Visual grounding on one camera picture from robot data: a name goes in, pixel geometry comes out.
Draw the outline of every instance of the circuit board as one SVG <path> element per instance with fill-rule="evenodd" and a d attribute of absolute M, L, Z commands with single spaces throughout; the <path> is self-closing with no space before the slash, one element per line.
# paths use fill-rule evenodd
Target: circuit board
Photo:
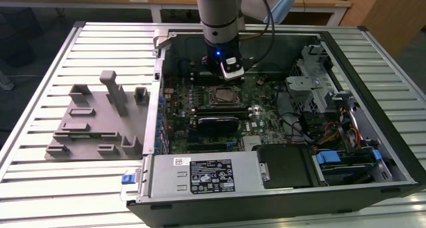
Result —
<path fill-rule="evenodd" d="M 240 85 L 202 86 L 189 78 L 176 77 L 170 77 L 168 83 L 170 154 L 193 153 L 189 147 L 216 144 L 226 144 L 226 151 L 245 151 L 244 138 L 248 136 L 260 136 L 262 144 L 286 143 L 274 106 L 280 83 L 270 82 L 265 75 L 246 75 L 245 83 Z M 226 110 L 228 107 L 250 110 L 249 118 L 240 120 L 237 132 L 222 136 L 200 134 L 194 110 Z"/>

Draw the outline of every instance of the gray plastic holder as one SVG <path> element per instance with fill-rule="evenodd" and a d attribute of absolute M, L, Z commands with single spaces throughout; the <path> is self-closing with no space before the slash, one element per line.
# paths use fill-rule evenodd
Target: gray plastic holder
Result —
<path fill-rule="evenodd" d="M 66 115 L 46 149 L 47 160 L 142 159 L 150 94 L 145 87 L 125 92 L 114 71 L 101 81 L 109 92 L 75 84 Z"/>

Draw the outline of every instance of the desk leg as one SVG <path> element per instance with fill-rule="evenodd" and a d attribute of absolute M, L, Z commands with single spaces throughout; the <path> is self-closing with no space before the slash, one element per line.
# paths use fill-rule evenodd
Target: desk leg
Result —
<path fill-rule="evenodd" d="M 150 4 L 153 22 L 161 23 L 162 22 L 162 5 L 161 4 Z"/>
<path fill-rule="evenodd" d="M 337 7 L 335 13 L 328 22 L 328 26 L 340 26 L 341 21 L 344 19 L 345 13 L 348 8 L 347 7 Z"/>

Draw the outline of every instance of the blue drive bracket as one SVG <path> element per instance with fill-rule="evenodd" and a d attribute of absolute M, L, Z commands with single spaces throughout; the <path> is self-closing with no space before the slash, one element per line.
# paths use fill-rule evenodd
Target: blue drive bracket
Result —
<path fill-rule="evenodd" d="M 373 150 L 373 155 L 377 161 L 380 161 L 383 159 L 383 154 L 380 152 L 380 150 Z"/>
<path fill-rule="evenodd" d="M 340 154 L 336 151 L 321 152 L 316 157 L 318 164 L 341 162 Z"/>

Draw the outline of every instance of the motherboard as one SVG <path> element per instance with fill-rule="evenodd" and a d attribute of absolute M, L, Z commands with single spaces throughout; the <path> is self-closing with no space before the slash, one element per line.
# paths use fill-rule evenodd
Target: motherboard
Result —
<path fill-rule="evenodd" d="M 166 77 L 170 154 L 248 151 L 286 143 L 276 100 L 282 83 L 262 73 L 234 83 Z"/>

